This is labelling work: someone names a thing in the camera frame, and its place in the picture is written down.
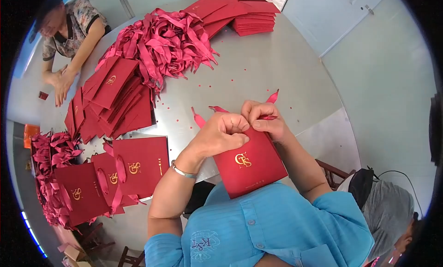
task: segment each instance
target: black cable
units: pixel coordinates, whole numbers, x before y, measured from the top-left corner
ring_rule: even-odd
[[[397,171],[397,170],[389,170],[389,171],[385,171],[385,172],[381,173],[381,174],[378,175],[378,176],[381,177],[381,175],[383,175],[384,173],[388,173],[388,172],[397,172],[397,173],[400,173],[400,174],[403,174],[403,175],[406,176],[407,180],[409,181],[409,183],[411,184],[411,186],[412,186],[412,188],[413,188],[414,195],[415,195],[416,200],[417,200],[418,208],[420,209],[421,217],[423,218],[423,217],[424,217],[424,216],[423,216],[423,211],[421,211],[421,206],[420,206],[420,203],[418,202],[417,194],[415,193],[415,189],[414,189],[413,183],[411,182],[411,180],[409,179],[409,177],[408,177],[405,173],[400,172],[400,171]]]

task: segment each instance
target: hand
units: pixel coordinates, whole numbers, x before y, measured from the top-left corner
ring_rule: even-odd
[[[55,92],[55,106],[59,107],[66,100],[66,95],[75,79],[75,72],[67,68],[65,65],[62,69],[54,73],[54,78],[51,84],[54,86]]]
[[[269,132],[273,141],[284,144],[287,136],[292,135],[277,107],[272,103],[260,103],[246,100],[241,106],[244,116],[256,131]],[[260,115],[277,116],[274,120],[257,120]]]
[[[202,159],[240,148],[249,141],[242,133],[247,129],[249,123],[240,114],[214,113],[187,148],[195,150]]]

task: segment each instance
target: floral blouse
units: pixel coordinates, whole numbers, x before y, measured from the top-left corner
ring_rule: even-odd
[[[110,31],[106,18],[89,0],[74,0],[66,3],[65,8],[68,38],[64,38],[59,32],[53,37],[47,37],[43,42],[44,61],[52,59],[56,51],[62,56],[73,58],[97,18],[100,18],[107,31]]]

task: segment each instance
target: black bag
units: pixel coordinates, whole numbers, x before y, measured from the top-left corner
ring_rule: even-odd
[[[374,177],[374,170],[360,169],[354,174],[349,182],[348,192],[352,193],[360,210],[363,208],[363,205],[366,203],[366,200],[371,193]]]

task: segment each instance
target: black hair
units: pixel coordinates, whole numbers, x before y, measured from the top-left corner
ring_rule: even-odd
[[[32,43],[36,38],[37,32],[40,30],[42,21],[45,16],[50,11],[58,7],[61,3],[63,3],[63,0],[46,0],[46,2],[40,7],[36,15],[36,23],[34,24],[34,27],[32,28],[31,34],[29,36],[29,43]]]

